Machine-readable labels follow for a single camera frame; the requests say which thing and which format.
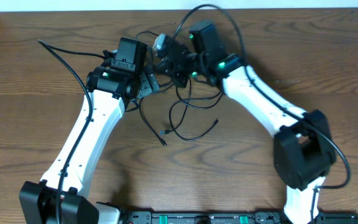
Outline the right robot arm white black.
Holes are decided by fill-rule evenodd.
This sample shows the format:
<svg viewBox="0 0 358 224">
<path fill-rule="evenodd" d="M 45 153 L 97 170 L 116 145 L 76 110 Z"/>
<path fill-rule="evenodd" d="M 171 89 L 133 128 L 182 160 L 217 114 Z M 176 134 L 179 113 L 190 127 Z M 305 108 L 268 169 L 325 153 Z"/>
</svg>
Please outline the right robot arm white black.
<svg viewBox="0 0 358 224">
<path fill-rule="evenodd" d="M 157 70 L 170 75 L 180 88 L 186 87 L 190 77 L 202 75 L 207 84 L 242 105 L 273 137 L 275 170 L 287 186 L 287 220 L 315 221 L 319 188 L 336 161 L 325 115 L 291 104 L 238 54 L 227 53 L 212 21 L 192 25 L 189 36 L 193 50 L 167 34 L 157 36 L 152 47 L 162 60 Z"/>
</svg>

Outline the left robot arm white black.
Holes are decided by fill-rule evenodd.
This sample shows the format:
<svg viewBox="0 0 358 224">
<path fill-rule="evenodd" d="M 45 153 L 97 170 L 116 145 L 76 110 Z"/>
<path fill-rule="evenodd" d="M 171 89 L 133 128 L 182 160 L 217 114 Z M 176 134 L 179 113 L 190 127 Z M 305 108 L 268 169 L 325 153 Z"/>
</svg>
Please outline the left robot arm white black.
<svg viewBox="0 0 358 224">
<path fill-rule="evenodd" d="M 19 194 L 26 223 L 120 223 L 120 209 L 88 200 L 94 170 L 108 137 L 142 86 L 147 44 L 121 38 L 103 63 L 79 81 L 81 112 L 58 157 L 40 182 L 25 182 Z"/>
</svg>

